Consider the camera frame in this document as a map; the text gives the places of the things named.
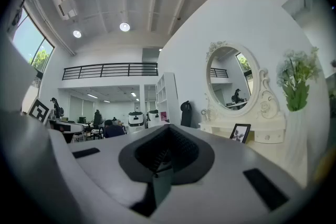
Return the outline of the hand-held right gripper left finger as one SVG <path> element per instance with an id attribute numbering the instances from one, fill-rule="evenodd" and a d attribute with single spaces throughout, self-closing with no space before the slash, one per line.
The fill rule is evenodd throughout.
<path id="1" fill-rule="evenodd" d="M 66 143 L 59 131 L 49 131 L 57 165 L 78 206 L 79 224 L 169 224 L 131 210 L 144 198 L 147 185 L 132 181 L 118 160 L 126 145 L 156 130 L 74 144 Z"/>

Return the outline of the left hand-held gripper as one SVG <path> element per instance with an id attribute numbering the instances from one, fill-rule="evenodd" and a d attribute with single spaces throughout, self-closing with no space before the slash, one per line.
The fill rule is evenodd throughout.
<path id="1" fill-rule="evenodd" d="M 82 124 L 57 119 L 54 108 L 50 109 L 44 105 L 38 97 L 35 97 L 27 114 L 41 121 L 46 127 L 62 133 L 67 143 L 85 140 L 85 128 Z"/>

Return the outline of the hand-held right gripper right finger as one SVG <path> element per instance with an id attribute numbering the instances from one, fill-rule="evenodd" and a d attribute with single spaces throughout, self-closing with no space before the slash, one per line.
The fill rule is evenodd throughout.
<path id="1" fill-rule="evenodd" d="M 207 142 L 215 153 L 209 172 L 198 182 L 172 186 L 146 224 L 262 224 L 271 211 L 243 172 L 259 169 L 292 200 L 302 187 L 285 170 L 249 146 L 187 127 L 181 128 Z"/>

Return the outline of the white dressing table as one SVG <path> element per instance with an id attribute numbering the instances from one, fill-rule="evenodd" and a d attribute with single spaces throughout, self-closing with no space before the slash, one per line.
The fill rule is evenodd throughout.
<path id="1" fill-rule="evenodd" d="M 246 144 L 254 151 L 268 159 L 269 161 L 286 170 L 284 142 L 278 144 L 264 144 L 255 142 L 255 131 L 286 130 L 286 120 L 283 114 L 275 116 L 272 119 L 266 119 L 262 116 L 256 117 L 224 117 L 217 118 L 214 121 L 208 120 L 199 123 L 202 131 L 212 133 L 218 136 L 229 138 L 235 124 L 250 124 L 251 128 L 247 137 Z"/>

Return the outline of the white service robot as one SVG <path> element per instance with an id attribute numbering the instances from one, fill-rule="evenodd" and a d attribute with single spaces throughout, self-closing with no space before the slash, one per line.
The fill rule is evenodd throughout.
<path id="1" fill-rule="evenodd" d="M 151 110 L 147 113 L 147 125 L 148 128 L 159 126 L 161 124 L 161 119 L 159 117 L 158 110 Z"/>
<path id="2" fill-rule="evenodd" d="M 144 130 L 144 115 L 142 112 L 130 112 L 128 114 L 128 132 L 130 134 Z"/>

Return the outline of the black high-back office chair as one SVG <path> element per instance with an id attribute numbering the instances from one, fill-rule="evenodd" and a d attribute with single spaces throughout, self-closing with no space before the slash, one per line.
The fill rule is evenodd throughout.
<path id="1" fill-rule="evenodd" d="M 181 126 L 191 127 L 192 123 L 192 105 L 189 101 L 185 101 L 180 106 L 182 116 L 181 116 Z"/>

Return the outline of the large window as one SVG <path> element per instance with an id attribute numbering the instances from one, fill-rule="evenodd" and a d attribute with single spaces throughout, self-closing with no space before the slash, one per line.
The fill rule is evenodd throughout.
<path id="1" fill-rule="evenodd" d="M 45 71 L 54 46 L 36 27 L 25 9 L 19 20 L 13 43 L 30 65 L 42 73 Z"/>

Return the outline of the white vase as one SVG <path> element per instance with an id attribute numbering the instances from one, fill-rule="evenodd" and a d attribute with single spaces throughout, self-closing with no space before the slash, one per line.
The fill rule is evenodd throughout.
<path id="1" fill-rule="evenodd" d="M 284 169 L 305 188 L 324 152 L 329 134 L 329 117 L 306 109 L 289 112 L 284 140 Z"/>

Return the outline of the black balcony railing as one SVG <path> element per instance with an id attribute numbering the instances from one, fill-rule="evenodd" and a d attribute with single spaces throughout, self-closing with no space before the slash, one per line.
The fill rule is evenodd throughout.
<path id="1" fill-rule="evenodd" d="M 65 68 L 62 80 L 104 77 L 156 77 L 158 75 L 158 64 L 156 62 L 101 63 Z"/>

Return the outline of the oval white ornate mirror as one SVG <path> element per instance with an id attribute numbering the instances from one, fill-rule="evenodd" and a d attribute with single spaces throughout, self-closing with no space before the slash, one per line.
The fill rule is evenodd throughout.
<path id="1" fill-rule="evenodd" d="M 261 69 L 242 45 L 217 41 L 206 54 L 207 118 L 210 121 L 285 126 L 285 116 Z"/>

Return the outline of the white shelving unit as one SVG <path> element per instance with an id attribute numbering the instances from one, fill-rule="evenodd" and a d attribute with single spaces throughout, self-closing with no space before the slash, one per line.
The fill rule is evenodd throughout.
<path id="1" fill-rule="evenodd" d="M 168 121 L 164 123 L 180 125 L 180 105 L 177 97 L 175 76 L 172 72 L 164 72 L 159 78 L 156 86 L 156 106 L 159 112 L 167 112 Z"/>

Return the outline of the white flower bouquet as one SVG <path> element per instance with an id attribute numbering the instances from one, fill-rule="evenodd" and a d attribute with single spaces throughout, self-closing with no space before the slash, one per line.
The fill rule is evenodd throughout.
<path id="1" fill-rule="evenodd" d="M 289 50 L 277 66 L 277 85 L 282 88 L 290 112 L 302 110 L 307 105 L 309 80 L 317 81 L 321 69 L 317 66 L 318 48 L 309 54 Z"/>

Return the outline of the ceiling air conditioner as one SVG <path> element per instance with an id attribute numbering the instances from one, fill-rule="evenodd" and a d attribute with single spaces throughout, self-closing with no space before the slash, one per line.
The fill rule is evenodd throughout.
<path id="1" fill-rule="evenodd" d="M 62 20 L 69 20 L 78 15 L 74 0 L 52 0 Z"/>

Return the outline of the black picture frame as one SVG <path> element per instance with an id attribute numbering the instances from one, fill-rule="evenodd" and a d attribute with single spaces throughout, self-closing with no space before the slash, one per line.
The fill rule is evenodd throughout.
<path id="1" fill-rule="evenodd" d="M 245 144 L 250 128 L 250 124 L 235 124 L 229 139 Z"/>

